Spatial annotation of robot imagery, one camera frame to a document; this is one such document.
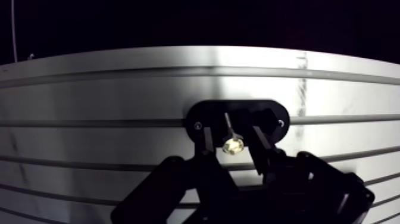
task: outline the bolt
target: bolt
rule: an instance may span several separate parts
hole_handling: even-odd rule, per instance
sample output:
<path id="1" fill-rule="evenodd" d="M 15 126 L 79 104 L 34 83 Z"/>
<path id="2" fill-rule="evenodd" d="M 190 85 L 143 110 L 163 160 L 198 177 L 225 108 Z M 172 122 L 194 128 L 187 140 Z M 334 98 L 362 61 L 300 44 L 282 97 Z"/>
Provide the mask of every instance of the bolt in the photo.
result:
<path id="1" fill-rule="evenodd" d="M 283 122 L 283 120 L 278 120 L 278 123 L 280 125 L 280 127 L 284 127 L 285 123 Z"/>
<path id="2" fill-rule="evenodd" d="M 196 122 L 194 127 L 196 130 L 200 130 L 203 127 L 203 125 L 200 122 Z"/>

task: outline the silver metal surface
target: silver metal surface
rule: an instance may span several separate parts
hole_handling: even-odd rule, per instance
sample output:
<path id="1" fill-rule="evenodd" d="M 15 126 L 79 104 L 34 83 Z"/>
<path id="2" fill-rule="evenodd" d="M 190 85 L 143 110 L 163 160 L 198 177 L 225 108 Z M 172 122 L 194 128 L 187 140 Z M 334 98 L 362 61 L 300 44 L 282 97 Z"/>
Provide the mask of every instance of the silver metal surface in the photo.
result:
<path id="1" fill-rule="evenodd" d="M 399 73 L 399 65 L 362 58 L 233 46 L 121 49 L 1 66 L 0 207 L 65 223 L 109 223 L 112 206 L 104 204 L 148 174 L 116 168 L 150 170 L 170 155 L 191 158 L 193 143 L 179 126 L 204 99 L 278 101 L 295 124 L 278 143 L 289 155 L 400 146 Z M 385 202 L 400 194 L 400 152 L 389 151 L 332 164 L 375 183 L 370 188 Z M 217 157 L 238 165 L 231 172 L 238 185 L 261 183 L 251 167 L 240 170 L 252 161 L 247 149 L 234 157 L 218 150 Z M 388 175 L 397 178 L 377 181 Z M 182 202 L 197 201 L 189 191 Z M 375 206 L 365 223 L 398 213 L 399 203 Z M 9 222 L 37 224 L 4 212 Z M 169 223 L 190 212 L 176 210 Z"/>
<path id="2" fill-rule="evenodd" d="M 291 116 L 400 114 L 400 88 L 344 81 L 271 77 L 159 77 L 92 80 L 0 89 L 3 120 L 181 119 L 205 99 L 273 99 Z"/>
<path id="3" fill-rule="evenodd" d="M 0 189 L 0 207 L 66 223 L 111 223 L 111 206 L 72 203 Z"/>
<path id="4" fill-rule="evenodd" d="M 62 55 L 1 66 L 0 80 L 163 67 L 265 67 L 398 78 L 396 64 L 344 55 L 241 46 L 174 46 Z"/>
<path id="5" fill-rule="evenodd" d="M 302 136 L 296 135 L 298 129 Z M 340 155 L 400 145 L 399 132 L 400 121 L 291 126 L 277 146 L 289 155 L 298 151 Z M 3 127 L 0 139 L 0 155 L 56 161 L 155 165 L 170 155 L 186 159 L 194 155 L 193 142 L 183 128 Z M 234 157 L 218 153 L 218 159 L 231 164 L 252 161 L 248 153 Z"/>

